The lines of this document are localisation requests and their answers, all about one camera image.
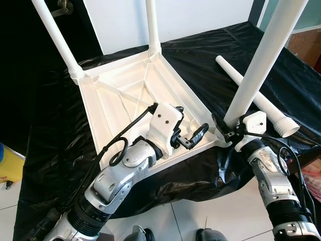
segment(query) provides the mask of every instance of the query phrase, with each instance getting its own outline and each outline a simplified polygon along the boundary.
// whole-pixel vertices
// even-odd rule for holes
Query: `white wall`
[[[145,0],[84,0],[103,54],[148,44]],[[156,0],[160,42],[248,20],[253,0]]]

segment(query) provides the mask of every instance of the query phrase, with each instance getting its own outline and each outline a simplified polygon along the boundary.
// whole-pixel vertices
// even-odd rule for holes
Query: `black fabric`
[[[205,106],[223,117],[237,85],[214,59],[222,55],[244,75],[262,35],[246,22],[168,41],[162,44],[162,51]],[[83,61],[81,66],[89,69],[146,49],[142,46],[97,57]],[[283,49],[261,88],[268,99],[301,125],[297,133],[283,139],[299,155],[316,150],[311,140],[319,142],[320,80],[317,72]],[[257,108],[251,105],[250,110]],[[278,137],[270,122],[267,133]],[[279,147],[264,141],[274,149]],[[52,206],[68,200],[95,155],[78,86],[67,71],[47,73],[38,90],[14,240],[20,240]],[[220,197],[241,188],[252,177],[251,169],[233,148],[210,148],[135,185],[113,217],[139,214],[182,198],[203,201]]]

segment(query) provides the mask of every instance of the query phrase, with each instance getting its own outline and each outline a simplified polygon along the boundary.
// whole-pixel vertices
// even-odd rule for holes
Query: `yellow object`
[[[20,181],[24,163],[22,157],[0,143],[0,183]]]

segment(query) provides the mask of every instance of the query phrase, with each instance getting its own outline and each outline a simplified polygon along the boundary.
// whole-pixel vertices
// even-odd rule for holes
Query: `black cylinder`
[[[265,147],[265,144],[258,138],[250,141],[249,143],[245,144],[242,148],[242,154],[245,159],[248,159],[255,151]]]
[[[70,224],[86,236],[96,236],[107,223],[111,214],[104,213],[83,196],[68,213]]]
[[[286,222],[311,222],[310,213],[294,200],[280,200],[266,207],[273,227]]]

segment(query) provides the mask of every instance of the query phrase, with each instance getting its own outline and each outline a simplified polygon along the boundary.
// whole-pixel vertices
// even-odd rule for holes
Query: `screw hole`
[[[115,183],[111,184],[110,187],[109,187],[109,191],[111,191],[112,189],[114,189],[115,187]]]
[[[97,178],[98,182],[100,182],[100,180],[103,178],[103,176],[104,176],[104,174],[101,174],[101,175]]]

